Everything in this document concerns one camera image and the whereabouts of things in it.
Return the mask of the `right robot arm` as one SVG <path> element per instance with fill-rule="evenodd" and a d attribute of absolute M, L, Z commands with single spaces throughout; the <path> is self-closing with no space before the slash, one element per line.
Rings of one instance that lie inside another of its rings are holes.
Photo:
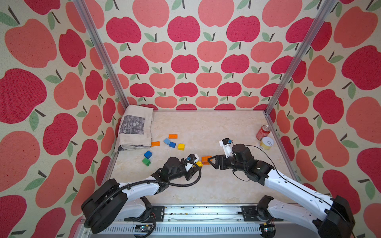
<path fill-rule="evenodd" d="M 287 177 L 276 166 L 257 160 L 249 147 L 243 144 L 222 144 L 223 155 L 208 159 L 215 169 L 241 171 L 250 181 L 271 188 L 297 204 L 283 203 L 272 196 L 264 196 L 253 212 L 246 211 L 261 221 L 283 219 L 305 227 L 321 238 L 350 238 L 355 220 L 349 202 L 314 191 Z"/>

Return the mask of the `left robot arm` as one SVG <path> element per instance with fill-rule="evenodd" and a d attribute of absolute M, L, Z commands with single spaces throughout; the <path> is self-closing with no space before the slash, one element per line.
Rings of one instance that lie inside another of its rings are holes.
<path fill-rule="evenodd" d="M 116 220 L 153 223 L 156 212 L 147 197 L 160 194 L 170 186 L 196 184 L 201 178 L 201 168 L 199 156 L 190 154 L 183 159 L 170 157 L 162 168 L 141 181 L 107 180 L 81 205 L 84 227 L 98 234 Z"/>

